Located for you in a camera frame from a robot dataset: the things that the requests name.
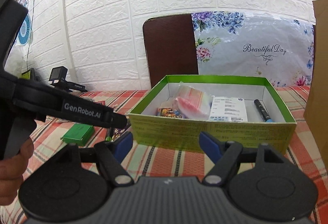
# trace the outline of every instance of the brown cardboard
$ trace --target brown cardboard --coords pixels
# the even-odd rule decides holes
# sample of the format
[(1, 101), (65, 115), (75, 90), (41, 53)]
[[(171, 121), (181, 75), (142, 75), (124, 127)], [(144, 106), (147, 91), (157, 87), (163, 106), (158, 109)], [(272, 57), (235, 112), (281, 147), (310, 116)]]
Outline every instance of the brown cardboard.
[(312, 84), (304, 118), (328, 168), (328, 0), (313, 1), (315, 45)]

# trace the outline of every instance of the open box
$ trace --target open box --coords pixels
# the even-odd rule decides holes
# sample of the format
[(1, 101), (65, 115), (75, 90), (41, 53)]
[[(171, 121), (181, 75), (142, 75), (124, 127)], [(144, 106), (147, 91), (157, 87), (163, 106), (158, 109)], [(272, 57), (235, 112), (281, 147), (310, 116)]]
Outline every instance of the open box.
[[(214, 96), (245, 99), (248, 122), (203, 121), (159, 117), (160, 104), (173, 97), (179, 83)], [(257, 111), (258, 99), (274, 123), (265, 123)], [(271, 83), (263, 77), (216, 75), (168, 75), (131, 110), (133, 136), (139, 144), (201, 152), (198, 136), (202, 131), (222, 141), (234, 140), (245, 147), (267, 142), (285, 153), (296, 121)]]

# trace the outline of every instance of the finger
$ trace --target finger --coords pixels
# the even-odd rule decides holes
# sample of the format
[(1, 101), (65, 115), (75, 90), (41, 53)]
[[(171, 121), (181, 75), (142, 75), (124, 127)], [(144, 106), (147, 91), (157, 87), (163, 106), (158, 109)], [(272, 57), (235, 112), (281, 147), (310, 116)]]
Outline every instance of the finger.
[(0, 180), (11, 180), (20, 177), (26, 170), (28, 159), (18, 154), (8, 160), (0, 161)]
[(10, 205), (16, 198), (17, 192), (15, 195), (11, 195), (9, 197), (0, 197), (0, 206), (8, 206)]
[(17, 194), (17, 190), (23, 181), (23, 176), (14, 180), (0, 180), (0, 197), (11, 197)]
[(34, 145), (33, 145), (33, 141), (31, 138), (28, 138), (25, 143), (21, 146), (20, 148), (20, 154), (26, 158), (29, 159), (34, 152)]

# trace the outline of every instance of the white card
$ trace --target white card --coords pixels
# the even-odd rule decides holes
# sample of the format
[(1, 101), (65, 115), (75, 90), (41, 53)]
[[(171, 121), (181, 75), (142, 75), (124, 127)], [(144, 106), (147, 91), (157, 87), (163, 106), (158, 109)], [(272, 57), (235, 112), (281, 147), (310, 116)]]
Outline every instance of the white card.
[(247, 122), (244, 99), (225, 96), (214, 97), (209, 120)]

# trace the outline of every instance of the wire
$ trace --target wire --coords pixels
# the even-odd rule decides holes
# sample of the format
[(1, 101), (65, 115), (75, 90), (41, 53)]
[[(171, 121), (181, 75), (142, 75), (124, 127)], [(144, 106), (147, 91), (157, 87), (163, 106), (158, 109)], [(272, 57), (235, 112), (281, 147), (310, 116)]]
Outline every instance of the wire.
[(31, 35), (30, 35), (30, 40), (28, 42), (28, 49), (27, 49), (27, 57), (26, 57), (26, 71), (28, 71), (28, 53), (30, 51), (30, 45), (31, 45), (31, 37), (32, 37), (32, 25), (33, 25), (33, 17), (34, 17), (34, 3), (35, 0), (33, 0), (33, 10), (32, 10), (32, 20), (31, 20)]

